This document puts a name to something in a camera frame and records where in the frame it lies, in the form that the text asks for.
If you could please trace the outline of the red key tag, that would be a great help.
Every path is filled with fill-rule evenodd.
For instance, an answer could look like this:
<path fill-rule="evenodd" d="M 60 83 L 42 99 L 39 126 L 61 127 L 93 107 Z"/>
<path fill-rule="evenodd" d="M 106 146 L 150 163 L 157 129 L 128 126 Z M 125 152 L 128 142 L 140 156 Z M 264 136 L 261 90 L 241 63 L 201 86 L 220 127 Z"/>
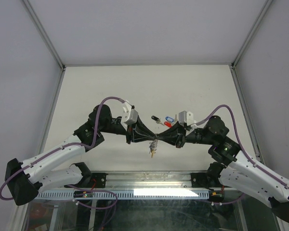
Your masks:
<path fill-rule="evenodd" d="M 167 127 L 169 127 L 169 128 L 172 127 L 172 124 L 171 124 L 170 122 L 167 122 L 167 121 L 164 122 L 164 125 L 167 126 Z"/>

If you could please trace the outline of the blue key tag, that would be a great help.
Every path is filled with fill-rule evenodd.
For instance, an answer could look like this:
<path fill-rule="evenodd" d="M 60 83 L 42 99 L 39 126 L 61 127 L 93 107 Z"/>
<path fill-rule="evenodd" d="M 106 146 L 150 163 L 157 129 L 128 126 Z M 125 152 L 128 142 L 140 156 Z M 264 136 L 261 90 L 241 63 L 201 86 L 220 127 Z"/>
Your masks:
<path fill-rule="evenodd" d="M 174 121 L 174 119 L 172 117 L 169 117 L 169 116 L 165 117 L 165 119 L 170 123 Z"/>

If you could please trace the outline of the large steel keyring yellow handle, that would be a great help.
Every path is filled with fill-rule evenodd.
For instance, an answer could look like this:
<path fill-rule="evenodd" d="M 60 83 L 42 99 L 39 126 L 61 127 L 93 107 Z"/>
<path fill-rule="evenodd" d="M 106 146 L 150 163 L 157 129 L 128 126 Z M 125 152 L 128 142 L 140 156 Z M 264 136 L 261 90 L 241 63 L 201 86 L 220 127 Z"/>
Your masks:
<path fill-rule="evenodd" d="M 154 157 L 158 147 L 158 140 L 151 141 L 149 143 L 149 154 L 151 155 L 151 158 Z"/>

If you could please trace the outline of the black key tag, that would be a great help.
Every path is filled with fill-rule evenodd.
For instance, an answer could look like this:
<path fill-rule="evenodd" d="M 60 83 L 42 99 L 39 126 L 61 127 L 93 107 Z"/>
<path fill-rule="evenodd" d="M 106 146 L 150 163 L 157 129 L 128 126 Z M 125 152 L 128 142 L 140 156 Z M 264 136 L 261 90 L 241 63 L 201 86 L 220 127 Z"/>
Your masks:
<path fill-rule="evenodd" d="M 158 117 L 156 117 L 156 116 L 151 116 L 151 118 L 153 119 L 153 120 L 155 120 L 155 121 L 158 121 L 158 120 L 160 120 Z"/>

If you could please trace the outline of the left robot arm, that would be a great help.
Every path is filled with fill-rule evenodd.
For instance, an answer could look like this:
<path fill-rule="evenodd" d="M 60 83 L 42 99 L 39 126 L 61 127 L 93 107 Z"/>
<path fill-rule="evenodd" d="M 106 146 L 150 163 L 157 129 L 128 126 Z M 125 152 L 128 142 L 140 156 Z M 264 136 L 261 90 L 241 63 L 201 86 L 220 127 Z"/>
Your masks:
<path fill-rule="evenodd" d="M 74 163 L 63 170 L 55 168 L 104 142 L 104 132 L 123 135 L 128 144 L 154 140 L 156 135 L 143 124 L 134 106 L 124 102 L 122 108 L 123 115 L 113 118 L 109 106 L 100 104 L 89 114 L 87 122 L 61 144 L 30 159 L 10 160 L 3 184 L 12 195 L 10 199 L 16 205 L 25 205 L 49 189 L 65 185 L 88 186 L 91 171 L 85 163 Z"/>

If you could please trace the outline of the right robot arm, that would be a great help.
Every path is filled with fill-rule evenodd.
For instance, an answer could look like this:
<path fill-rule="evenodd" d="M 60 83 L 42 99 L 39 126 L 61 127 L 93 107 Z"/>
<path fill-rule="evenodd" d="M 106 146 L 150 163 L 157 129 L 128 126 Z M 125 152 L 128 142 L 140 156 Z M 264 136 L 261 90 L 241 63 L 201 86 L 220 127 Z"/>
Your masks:
<path fill-rule="evenodd" d="M 227 136 L 229 129 L 219 116 L 211 116 L 203 128 L 188 128 L 180 123 L 156 135 L 156 139 L 177 148 L 186 143 L 210 145 L 214 159 L 206 182 L 235 188 L 265 204 L 273 214 L 289 223 L 289 179 L 277 174 L 243 150 Z"/>

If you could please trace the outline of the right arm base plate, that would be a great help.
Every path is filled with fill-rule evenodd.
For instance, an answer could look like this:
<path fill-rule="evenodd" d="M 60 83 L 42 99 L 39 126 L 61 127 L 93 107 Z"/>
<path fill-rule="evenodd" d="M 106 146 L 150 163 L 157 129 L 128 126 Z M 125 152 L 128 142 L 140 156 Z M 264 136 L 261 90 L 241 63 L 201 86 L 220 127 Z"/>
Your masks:
<path fill-rule="evenodd" d="M 205 188 L 208 190 L 213 190 L 214 188 L 221 188 L 222 185 L 210 178 L 204 172 L 192 172 L 190 173 L 191 186 L 192 188 Z"/>

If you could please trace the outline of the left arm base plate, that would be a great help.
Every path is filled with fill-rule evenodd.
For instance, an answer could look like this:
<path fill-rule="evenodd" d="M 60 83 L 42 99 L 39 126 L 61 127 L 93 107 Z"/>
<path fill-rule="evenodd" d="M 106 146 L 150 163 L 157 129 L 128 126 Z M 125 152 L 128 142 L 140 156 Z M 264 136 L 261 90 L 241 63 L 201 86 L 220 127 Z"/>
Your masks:
<path fill-rule="evenodd" d="M 107 175 L 105 172 L 92 172 L 89 179 L 73 184 L 73 186 L 83 189 L 92 187 L 94 189 L 103 189 L 106 187 Z"/>

